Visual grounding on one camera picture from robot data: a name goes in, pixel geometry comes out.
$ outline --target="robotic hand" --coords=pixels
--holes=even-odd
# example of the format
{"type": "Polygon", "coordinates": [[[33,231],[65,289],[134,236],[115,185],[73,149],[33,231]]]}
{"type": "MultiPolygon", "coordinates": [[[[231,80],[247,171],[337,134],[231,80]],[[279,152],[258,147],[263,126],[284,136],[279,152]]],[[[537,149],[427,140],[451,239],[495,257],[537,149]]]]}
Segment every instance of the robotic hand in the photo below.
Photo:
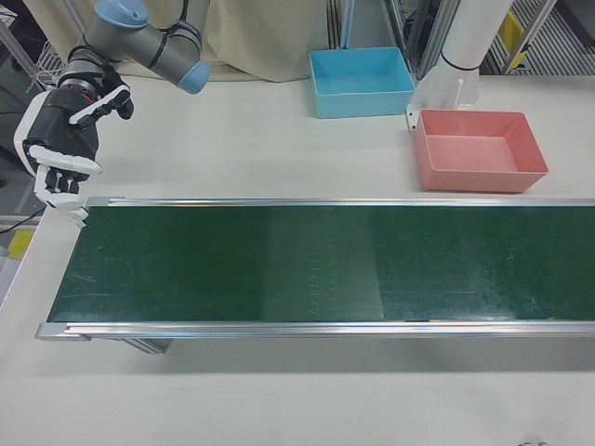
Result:
{"type": "MultiPolygon", "coordinates": [[[[193,2],[197,24],[204,25],[209,0],[193,2]]],[[[101,173],[96,122],[114,110],[129,119],[134,110],[130,89],[112,63],[133,59],[191,94],[208,80],[209,67],[200,61],[202,36],[186,21],[188,3],[179,20],[157,30],[141,0],[99,0],[58,88],[36,96],[17,128],[15,148],[35,177],[35,194],[79,227],[87,217],[79,183],[101,173]]]]}
{"type": "MultiPolygon", "coordinates": [[[[95,162],[96,122],[112,110],[129,119],[134,110],[130,89],[113,67],[106,62],[100,71],[92,89],[97,96],[89,88],[65,82],[33,99],[15,133],[17,153],[35,177],[37,197],[79,227],[87,212],[78,183],[101,173],[95,162]]],[[[79,73],[79,78],[88,78],[85,74],[79,73]]]]}

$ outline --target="white tabletop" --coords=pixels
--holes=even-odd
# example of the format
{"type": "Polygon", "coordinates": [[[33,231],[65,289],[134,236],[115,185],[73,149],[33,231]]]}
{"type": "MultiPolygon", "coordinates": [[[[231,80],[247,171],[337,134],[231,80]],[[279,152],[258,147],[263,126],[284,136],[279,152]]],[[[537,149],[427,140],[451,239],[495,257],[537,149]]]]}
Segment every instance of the white tabletop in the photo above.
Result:
{"type": "MultiPolygon", "coordinates": [[[[308,82],[128,81],[87,196],[473,196],[420,190],[403,117],[313,118],[308,82]]],[[[595,77],[484,77],[477,108],[527,115],[550,173],[522,196],[592,198],[594,104],[595,77]]],[[[46,212],[0,311],[2,445],[592,442],[590,339],[34,340],[77,232],[46,212]]]]}

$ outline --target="cable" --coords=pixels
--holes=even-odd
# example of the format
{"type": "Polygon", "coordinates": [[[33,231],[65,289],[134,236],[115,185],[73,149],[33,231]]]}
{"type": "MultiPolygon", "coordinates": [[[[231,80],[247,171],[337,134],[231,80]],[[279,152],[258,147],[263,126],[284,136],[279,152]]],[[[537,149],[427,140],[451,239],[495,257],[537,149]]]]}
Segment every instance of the cable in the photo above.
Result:
{"type": "Polygon", "coordinates": [[[31,220],[32,218],[34,218],[35,216],[38,216],[39,214],[41,214],[42,212],[44,212],[46,209],[43,207],[41,209],[38,209],[37,211],[33,212],[30,216],[28,216],[27,218],[25,218],[24,220],[20,221],[19,223],[16,223],[14,225],[12,225],[10,228],[8,228],[7,230],[0,230],[0,235],[2,234],[6,234],[7,232],[11,232],[13,229],[18,228],[20,225],[27,223],[29,220],[31,220]]]}
{"type": "Polygon", "coordinates": [[[184,4],[182,5],[182,13],[179,16],[180,20],[186,20],[188,17],[188,0],[184,0],[184,4]]]}

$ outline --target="conveyor leg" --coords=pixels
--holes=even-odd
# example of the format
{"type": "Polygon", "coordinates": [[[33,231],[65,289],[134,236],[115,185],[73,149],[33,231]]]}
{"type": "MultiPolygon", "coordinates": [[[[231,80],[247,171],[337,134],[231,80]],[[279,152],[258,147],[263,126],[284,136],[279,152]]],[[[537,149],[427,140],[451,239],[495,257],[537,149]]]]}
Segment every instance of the conveyor leg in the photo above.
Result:
{"type": "Polygon", "coordinates": [[[138,348],[144,353],[150,355],[160,355],[167,351],[167,348],[171,344],[171,339],[134,339],[134,338],[123,338],[120,339],[126,342],[129,346],[138,348]]]}

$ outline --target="wire rack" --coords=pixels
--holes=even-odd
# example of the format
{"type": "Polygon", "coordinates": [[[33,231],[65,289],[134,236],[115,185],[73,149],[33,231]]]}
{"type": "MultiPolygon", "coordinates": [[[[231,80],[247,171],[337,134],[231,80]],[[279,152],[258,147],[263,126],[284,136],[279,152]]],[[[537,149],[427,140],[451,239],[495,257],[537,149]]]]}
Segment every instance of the wire rack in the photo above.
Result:
{"type": "Polygon", "coordinates": [[[45,88],[55,88],[64,70],[64,62],[49,43],[45,42],[39,60],[35,64],[38,72],[35,80],[45,88]]]}

